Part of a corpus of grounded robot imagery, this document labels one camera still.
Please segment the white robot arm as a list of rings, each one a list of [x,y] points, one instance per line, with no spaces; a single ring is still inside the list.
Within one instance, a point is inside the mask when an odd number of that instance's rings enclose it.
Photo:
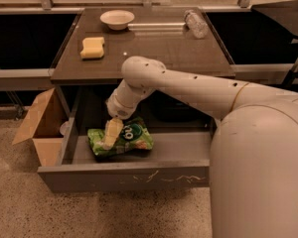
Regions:
[[[210,156],[213,238],[298,238],[298,93],[167,69],[131,57],[107,101],[129,118],[159,90],[213,117]]]

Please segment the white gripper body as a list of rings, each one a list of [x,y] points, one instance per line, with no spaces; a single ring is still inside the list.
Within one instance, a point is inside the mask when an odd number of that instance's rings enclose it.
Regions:
[[[112,118],[129,119],[135,112],[138,104],[153,92],[153,88],[133,87],[125,80],[122,80],[106,100],[108,114]]]

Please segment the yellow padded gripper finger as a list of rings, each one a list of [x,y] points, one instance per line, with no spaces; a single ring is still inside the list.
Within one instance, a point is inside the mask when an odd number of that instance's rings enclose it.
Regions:
[[[106,122],[103,137],[103,148],[105,150],[110,150],[113,147],[122,129],[123,122],[119,118],[112,118]]]

